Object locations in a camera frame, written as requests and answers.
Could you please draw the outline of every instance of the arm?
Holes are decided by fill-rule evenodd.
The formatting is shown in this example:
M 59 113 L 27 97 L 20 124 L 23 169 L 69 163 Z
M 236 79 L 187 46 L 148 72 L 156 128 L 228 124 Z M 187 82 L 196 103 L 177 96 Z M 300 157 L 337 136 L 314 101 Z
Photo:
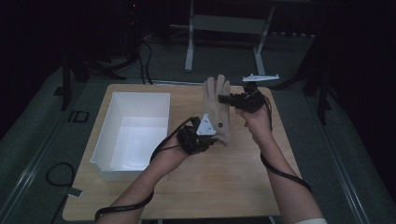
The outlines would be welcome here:
M 253 114 L 240 109 L 235 109 L 235 112 L 246 121 L 246 126 L 252 133 L 253 140 L 259 146 L 264 158 L 277 170 L 297 176 L 272 135 L 268 119 L 269 112 L 266 107 L 262 107 Z M 285 223 L 323 217 L 313 195 L 304 186 L 270 171 L 268 171 L 268 177 Z
M 163 146 L 179 145 L 176 136 L 171 137 Z M 136 204 L 144 201 L 156 184 L 168 173 L 175 170 L 189 155 L 181 147 L 166 149 L 157 154 L 146 170 L 125 190 L 111 206 Z M 128 212 L 118 212 L 102 215 L 96 223 L 137 223 L 144 208 Z

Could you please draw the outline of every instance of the wooden table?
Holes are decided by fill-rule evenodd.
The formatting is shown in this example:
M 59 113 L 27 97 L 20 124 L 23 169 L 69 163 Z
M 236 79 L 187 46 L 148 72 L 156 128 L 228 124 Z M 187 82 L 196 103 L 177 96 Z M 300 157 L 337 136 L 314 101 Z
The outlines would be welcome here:
M 260 90 L 272 102 L 276 141 L 291 167 L 299 174 L 273 96 L 266 88 Z M 201 118 L 203 115 L 202 86 L 110 85 L 73 185 L 73 188 L 83 190 L 83 194 L 79 198 L 68 198 L 63 212 L 66 220 L 93 220 L 96 210 L 109 206 L 131 184 L 106 182 L 90 164 L 113 91 L 171 93 L 171 131 L 185 119 Z M 231 87 L 231 93 L 241 92 L 242 87 Z M 230 145 L 215 144 L 206 152 L 187 158 L 168 175 L 167 180 L 156 186 L 154 198 L 143 212 L 143 219 L 279 215 L 265 167 L 260 160 L 260 151 L 233 107 L 230 108 L 230 121 Z

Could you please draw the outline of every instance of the white glove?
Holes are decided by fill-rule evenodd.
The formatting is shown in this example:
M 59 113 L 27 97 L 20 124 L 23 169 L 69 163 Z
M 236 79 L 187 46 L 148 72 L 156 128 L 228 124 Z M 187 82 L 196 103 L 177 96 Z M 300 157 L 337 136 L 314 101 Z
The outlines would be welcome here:
M 216 81 L 213 77 L 204 82 L 204 114 L 216 130 L 215 138 L 224 146 L 230 143 L 230 106 L 219 103 L 219 95 L 230 95 L 230 81 L 224 75 L 219 75 Z

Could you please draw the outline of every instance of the white container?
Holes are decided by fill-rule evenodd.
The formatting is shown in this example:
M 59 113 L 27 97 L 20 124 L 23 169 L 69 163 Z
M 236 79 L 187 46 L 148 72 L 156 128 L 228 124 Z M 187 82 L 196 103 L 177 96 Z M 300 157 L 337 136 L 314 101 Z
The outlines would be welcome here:
M 133 181 L 168 135 L 170 93 L 113 92 L 90 162 L 106 181 Z

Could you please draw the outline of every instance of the black cable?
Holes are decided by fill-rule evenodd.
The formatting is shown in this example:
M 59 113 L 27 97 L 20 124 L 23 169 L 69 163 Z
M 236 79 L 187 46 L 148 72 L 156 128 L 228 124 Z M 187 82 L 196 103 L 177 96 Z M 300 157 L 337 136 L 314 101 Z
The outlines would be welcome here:
M 166 149 L 170 149 L 173 147 L 179 147 L 179 146 L 173 146 L 173 147 L 166 147 L 166 148 L 162 148 L 165 143 L 173 136 L 175 135 L 182 127 L 184 127 L 184 125 L 186 123 L 188 123 L 189 121 L 191 121 L 191 118 L 186 119 L 183 123 L 181 123 L 170 135 L 168 135 L 165 139 L 163 139 L 163 141 L 155 148 L 155 150 L 153 151 L 151 158 L 150 158 L 150 162 L 154 159 L 154 157 L 161 151 L 166 150 Z M 141 203 L 136 203 L 136 204 L 131 204 L 131 205 L 124 205 L 124 206 L 113 206 L 113 207 L 105 207 L 105 208 L 101 208 L 98 211 L 96 211 L 95 213 L 95 221 L 103 214 L 106 213 L 117 213 L 117 212 L 127 212 L 127 211 L 133 211 L 136 209 L 139 209 L 143 206 L 145 206 L 146 204 L 148 204 L 152 197 L 154 195 L 154 191 L 151 192 L 151 194 Z
M 263 156 L 261 153 L 260 153 L 260 158 L 262 159 L 262 164 L 263 164 L 269 171 L 271 171 L 272 173 L 274 173 L 274 174 L 276 174 L 276 175 L 283 176 L 283 177 L 285 177 L 285 178 L 287 178 L 287 179 L 289 179 L 289 180 L 292 180 L 292 181 L 294 181 L 294 182 L 297 182 L 297 183 L 303 185 L 304 187 L 306 187 L 306 188 L 309 190 L 309 192 L 312 192 L 311 186 L 309 186 L 309 184 L 306 183 L 304 180 L 302 180 L 300 177 L 295 176 L 295 175 L 289 175 L 289 174 L 286 174 L 286 173 L 283 173 L 283 172 L 277 170 L 274 166 L 272 166 L 272 165 L 264 158 L 264 156 Z
M 144 46 L 146 46 L 148 48 L 148 50 L 149 50 L 148 61 L 146 62 L 146 75 L 147 75 L 147 78 L 148 78 L 148 83 L 152 85 L 153 83 L 152 83 L 151 77 L 149 76 L 149 61 L 151 60 L 152 49 L 145 42 L 142 42 L 142 44 Z
M 268 110 L 268 119 L 270 120 L 270 128 L 271 131 L 273 130 L 273 126 L 272 126 L 272 106 L 271 106 L 271 102 L 270 99 L 268 99 L 268 97 L 266 97 L 264 94 L 262 94 L 262 96 L 265 99 L 265 107 Z
M 71 176 L 70 176 L 69 182 L 67 182 L 67 183 L 61 183 L 61 184 L 59 184 L 59 183 L 53 182 L 53 181 L 50 179 L 50 173 L 52 172 L 52 170 L 54 170 L 56 167 L 58 167 L 58 166 L 60 166 L 60 165 L 65 165 L 65 166 L 67 166 L 67 167 L 70 169 Z M 48 182 L 50 185 L 55 186 L 55 187 L 68 187 L 68 188 L 72 188 L 72 186 L 73 186 L 73 181 L 74 181 L 75 177 L 76 177 L 75 169 L 73 168 L 73 166 L 72 166 L 71 164 L 69 164 L 69 163 L 67 163 L 67 162 L 59 162 L 59 163 L 56 163 L 55 165 L 53 165 L 52 167 L 50 167 L 50 168 L 48 169 L 47 173 L 46 173 L 46 180 L 47 180 L 47 182 Z M 58 214 L 59 214 L 59 212 L 61 211 L 62 207 L 63 207 L 64 204 L 66 203 L 66 200 L 67 200 L 67 194 L 65 194 L 64 197 L 62 198 L 62 201 L 61 201 L 61 203 L 59 204 L 58 208 L 56 209 L 55 215 L 53 216 L 51 223 L 54 223 L 56 217 L 58 216 Z
M 140 77 L 142 78 L 143 84 L 146 84 L 145 82 L 145 76 L 143 74 L 143 63 L 142 63 L 142 58 L 140 57 L 140 54 L 137 56 L 137 60 L 140 62 Z

